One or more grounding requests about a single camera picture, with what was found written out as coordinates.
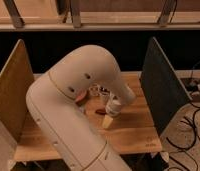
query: wall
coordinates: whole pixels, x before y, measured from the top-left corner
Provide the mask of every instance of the wall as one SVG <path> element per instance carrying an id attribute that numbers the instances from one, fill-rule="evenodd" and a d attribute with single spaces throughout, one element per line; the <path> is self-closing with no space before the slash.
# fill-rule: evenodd
<path id="1" fill-rule="evenodd" d="M 152 36 L 158 39 L 175 69 L 191 69 L 200 60 L 200 31 L 3 32 L 0 33 L 0 69 L 21 38 L 25 40 L 34 72 L 46 71 L 85 44 L 107 48 L 124 71 L 141 70 Z"/>

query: metal bracket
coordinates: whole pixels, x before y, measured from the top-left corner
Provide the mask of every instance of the metal bracket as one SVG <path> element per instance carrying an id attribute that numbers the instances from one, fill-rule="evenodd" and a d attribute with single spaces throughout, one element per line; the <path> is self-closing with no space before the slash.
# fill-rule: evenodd
<path id="1" fill-rule="evenodd" d="M 12 23 L 15 28 L 22 28 L 24 26 L 24 21 L 20 16 L 20 13 L 17 10 L 17 6 L 14 0 L 3 0 L 6 5 L 6 8 L 11 16 Z"/>
<path id="2" fill-rule="evenodd" d="M 70 10 L 73 26 L 75 28 L 81 27 L 79 0 L 70 0 Z"/>
<path id="3" fill-rule="evenodd" d="M 66 0 L 56 0 L 56 6 L 57 6 L 57 13 L 60 15 L 62 14 L 66 9 Z"/>
<path id="4" fill-rule="evenodd" d="M 164 27 L 168 24 L 170 13 L 174 9 L 174 7 L 176 6 L 176 3 L 177 3 L 176 0 L 166 0 L 165 1 L 161 15 L 160 15 L 160 17 L 157 21 L 157 23 L 161 27 Z"/>

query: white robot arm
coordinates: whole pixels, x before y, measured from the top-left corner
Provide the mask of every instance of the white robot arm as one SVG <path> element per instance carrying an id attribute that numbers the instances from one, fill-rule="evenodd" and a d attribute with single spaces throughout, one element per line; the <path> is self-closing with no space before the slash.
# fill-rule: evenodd
<path id="1" fill-rule="evenodd" d="M 93 83 L 116 96 L 106 106 L 111 116 L 134 99 L 112 54 L 87 45 L 69 53 L 30 86 L 28 109 L 72 171 L 130 171 L 74 103 Z"/>

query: black cable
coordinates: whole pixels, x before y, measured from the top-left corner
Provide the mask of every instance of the black cable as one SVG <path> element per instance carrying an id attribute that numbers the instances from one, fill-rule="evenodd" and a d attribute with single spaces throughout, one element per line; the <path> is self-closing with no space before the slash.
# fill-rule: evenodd
<path id="1" fill-rule="evenodd" d="M 178 169 L 179 171 L 183 171 L 183 170 L 182 170 L 181 168 L 179 168 L 179 167 L 169 167 L 167 171 L 173 170 L 173 169 Z"/>
<path id="2" fill-rule="evenodd" d="M 197 63 L 195 63 L 195 64 L 193 65 L 193 67 L 192 67 L 192 69 L 191 69 L 190 80 L 193 79 L 193 72 L 194 72 L 194 69 L 195 69 L 199 64 L 200 64 L 200 60 L 199 60 Z"/>
<path id="3" fill-rule="evenodd" d="M 184 151 L 184 153 L 194 161 L 194 163 L 196 164 L 196 171 L 198 171 L 199 165 L 198 165 L 197 161 L 187 151 Z"/>
<path id="4" fill-rule="evenodd" d="M 182 164 L 181 162 L 179 162 L 178 160 L 176 160 L 174 157 L 170 156 L 170 159 L 173 160 L 175 163 L 177 163 L 179 166 L 183 167 L 186 171 L 191 171 L 184 164 Z"/>
<path id="5" fill-rule="evenodd" d="M 176 12 L 176 8 L 178 6 L 178 0 L 175 0 L 175 6 L 174 6 L 174 10 L 173 10 L 173 13 L 172 13 L 172 16 L 171 16 L 171 19 L 170 19 L 170 23 L 172 22 L 173 20 L 173 17 L 175 15 L 175 12 Z"/>
<path id="6" fill-rule="evenodd" d="M 187 150 L 190 150 L 191 148 L 193 148 L 194 145 L 196 144 L 196 140 L 197 140 L 197 131 L 196 131 L 195 125 L 193 125 L 192 122 L 191 122 L 188 118 L 184 117 L 184 119 L 185 119 L 188 123 L 186 123 L 186 122 L 184 122 L 184 121 L 180 121 L 180 122 L 188 124 L 188 125 L 192 128 L 192 130 L 193 130 L 194 139 L 193 139 L 192 143 L 191 143 L 189 146 L 187 146 L 187 147 L 181 147 L 181 146 L 176 145 L 175 143 L 173 143 L 168 137 L 167 137 L 166 139 L 167 139 L 167 141 L 168 141 L 169 144 L 171 144 L 173 147 L 177 148 L 178 150 L 187 151 Z"/>
<path id="7" fill-rule="evenodd" d="M 200 109 L 200 106 L 195 105 L 193 102 L 190 102 L 190 104 L 191 104 L 193 107 L 195 107 L 195 108 L 197 108 L 197 109 Z"/>
<path id="8" fill-rule="evenodd" d="M 196 126 L 196 116 L 197 116 L 197 114 L 199 113 L 199 111 L 200 111 L 200 107 L 197 107 L 197 109 L 194 111 L 194 113 L 193 113 L 193 116 L 192 116 L 192 120 L 190 120 L 188 117 L 184 117 L 184 119 L 187 121 L 187 122 L 185 122 L 185 121 L 180 121 L 180 122 L 182 122 L 182 123 L 185 123 L 185 124 L 187 124 L 187 125 L 189 125 L 189 126 L 191 126 L 192 127 L 192 129 L 193 129 L 193 132 L 195 132 L 195 138 L 194 138 L 194 141 L 193 141 L 193 143 L 189 146 L 190 148 L 188 148 L 188 147 L 179 147 L 179 146 L 177 146 L 176 144 L 174 144 L 173 142 L 171 142 L 169 139 L 168 139 L 168 137 L 167 137 L 167 140 L 168 140 L 168 142 L 172 145 L 172 146 L 174 146 L 175 148 L 177 148 L 179 151 L 177 151 L 177 152 L 170 152 L 170 154 L 171 153 L 180 153 L 180 152 L 184 152 L 189 158 L 191 158 L 193 161 L 194 161 L 194 163 L 195 163 L 195 165 L 196 165 L 196 171 L 198 171 L 199 170 L 199 165 L 198 165 L 198 163 L 197 163 L 197 161 L 187 152 L 189 149 L 191 149 L 194 145 L 195 145 L 195 143 L 194 142 L 196 142 L 196 139 L 198 138 L 199 139 L 199 141 L 200 141 L 200 136 L 198 135 L 198 130 L 197 130 L 197 126 Z M 170 159 L 172 159 L 174 162 L 176 162 L 178 165 L 180 165 L 180 166 L 182 166 L 184 169 L 188 169 L 186 166 L 184 166 L 182 163 L 180 163 L 178 160 L 176 160 L 175 158 L 173 158 L 172 156 L 170 156 Z"/>

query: wooden panel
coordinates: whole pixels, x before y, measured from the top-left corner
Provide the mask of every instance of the wooden panel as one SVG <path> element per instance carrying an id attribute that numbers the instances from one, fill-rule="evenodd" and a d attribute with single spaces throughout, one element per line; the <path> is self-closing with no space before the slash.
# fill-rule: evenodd
<path id="1" fill-rule="evenodd" d="M 24 42 L 19 40 L 0 73 L 0 121 L 16 141 L 27 113 L 25 94 L 33 80 Z"/>
<path id="2" fill-rule="evenodd" d="M 67 17 L 68 1 L 63 1 L 62 14 L 58 14 L 56 0 L 14 0 L 25 23 L 62 23 Z M 7 8 L 0 0 L 0 23 L 11 23 Z"/>
<path id="3" fill-rule="evenodd" d="M 161 11 L 165 0 L 80 0 L 81 11 L 132 12 Z M 200 11 L 200 0 L 180 0 L 177 10 Z"/>
<path id="4" fill-rule="evenodd" d="M 9 13 L 6 6 L 2 0 L 0 0 L 0 23 L 11 23 Z"/>
<path id="5" fill-rule="evenodd" d="M 101 128 L 103 116 L 95 114 L 95 110 L 98 107 L 102 107 L 102 105 L 99 99 L 91 98 L 85 105 L 88 119 L 120 154 L 161 151 L 161 143 L 153 126 L 153 120 L 140 88 L 138 77 L 133 73 L 123 74 L 123 76 L 130 87 L 138 94 L 134 103 L 122 111 L 122 115 L 114 120 L 109 130 L 103 130 Z M 44 137 L 29 115 L 26 119 L 14 160 L 51 159 L 60 159 L 60 155 L 55 151 L 48 139 Z"/>
<path id="6" fill-rule="evenodd" d="M 62 23 L 56 0 L 14 0 L 25 23 Z"/>
<path id="7" fill-rule="evenodd" d="M 81 12 L 82 23 L 156 23 L 160 12 Z M 176 12 L 172 23 L 199 23 L 199 12 Z"/>

